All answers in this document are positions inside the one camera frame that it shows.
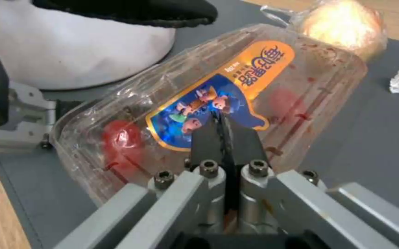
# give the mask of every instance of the red smudge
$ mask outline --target red smudge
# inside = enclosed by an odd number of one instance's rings
[[[299,96],[285,87],[278,87],[272,92],[269,104],[272,107],[272,116],[285,123],[292,122],[296,115],[306,111]]]
[[[126,179],[139,170],[144,143],[137,125],[125,120],[114,120],[104,127],[102,140],[105,170],[115,170]]]
[[[302,118],[304,120],[310,120],[311,119],[306,113],[299,113],[296,116],[299,117],[299,118]]]

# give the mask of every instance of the clear plastic bag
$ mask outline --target clear plastic bag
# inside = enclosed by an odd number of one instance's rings
[[[260,65],[266,69],[263,76],[258,71],[256,80],[249,77]],[[352,53],[292,30],[253,25],[187,49],[104,98],[82,104],[56,123],[51,143],[69,174],[102,204],[128,182],[147,186],[158,170],[182,172],[188,140],[165,140],[154,127],[161,124],[158,117],[183,122],[176,132],[188,137],[184,124],[195,124],[187,122],[189,113],[200,112],[200,120],[208,109],[226,111],[219,105],[226,103],[222,89],[213,84],[228,81],[236,92],[227,101],[243,96],[230,105],[230,116],[255,123],[250,127],[258,130],[273,169],[283,172],[299,167],[366,72],[365,63]],[[204,82],[207,88],[201,88]],[[194,100],[189,104],[187,97]],[[186,108],[200,101],[207,105],[192,112]]]
[[[269,19],[316,40],[354,52],[364,61],[387,47],[382,15],[355,0],[318,0],[302,12],[261,7]],[[285,14],[285,21],[275,13]]]

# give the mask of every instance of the cartoon characters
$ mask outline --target cartoon characters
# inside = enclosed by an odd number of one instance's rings
[[[182,133],[183,134],[191,134],[193,130],[198,129],[202,126],[202,123],[197,118],[189,118],[182,124]]]
[[[212,101],[212,106],[224,113],[233,113],[239,110],[241,102],[235,97],[222,95]]]
[[[165,148],[188,151],[192,132],[205,124],[212,112],[228,113],[238,123],[251,128],[268,125],[251,113],[242,90],[222,74],[185,90],[175,101],[150,113],[147,123],[155,139]]]

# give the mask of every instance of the orange label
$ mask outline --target orange label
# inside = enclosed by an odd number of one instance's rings
[[[294,59],[293,49],[279,41],[257,41],[211,74],[187,87],[146,116],[158,143],[176,151],[190,151],[191,133],[214,111],[226,112],[239,124],[267,129],[252,100]]]

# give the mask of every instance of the white plastic bag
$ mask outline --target white plastic bag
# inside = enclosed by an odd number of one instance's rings
[[[83,88],[136,74],[166,55],[174,34],[0,0],[0,60],[11,80],[40,89]]]

